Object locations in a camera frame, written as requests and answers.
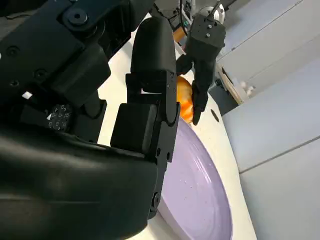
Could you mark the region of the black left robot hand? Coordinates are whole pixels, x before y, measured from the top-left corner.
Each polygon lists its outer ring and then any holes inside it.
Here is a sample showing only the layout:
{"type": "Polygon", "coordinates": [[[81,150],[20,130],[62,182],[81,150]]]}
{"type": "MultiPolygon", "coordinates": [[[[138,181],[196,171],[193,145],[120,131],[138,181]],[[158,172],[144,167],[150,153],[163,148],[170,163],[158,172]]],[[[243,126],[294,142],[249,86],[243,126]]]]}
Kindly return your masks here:
{"type": "Polygon", "coordinates": [[[176,60],[178,76],[186,74],[194,67],[192,82],[192,123],[199,123],[208,102],[208,90],[212,85],[216,58],[225,47],[226,28],[213,16],[197,14],[193,19],[182,54],[176,60]]]}

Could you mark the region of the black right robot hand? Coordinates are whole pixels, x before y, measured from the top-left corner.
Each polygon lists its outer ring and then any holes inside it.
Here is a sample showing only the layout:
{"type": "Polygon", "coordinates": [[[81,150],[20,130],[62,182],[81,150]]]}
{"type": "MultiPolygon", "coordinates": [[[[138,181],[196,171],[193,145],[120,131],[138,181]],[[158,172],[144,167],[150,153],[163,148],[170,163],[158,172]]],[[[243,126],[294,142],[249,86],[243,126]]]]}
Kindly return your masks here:
{"type": "Polygon", "coordinates": [[[156,213],[180,104],[151,0],[3,0],[0,237],[124,240],[156,213]]]}

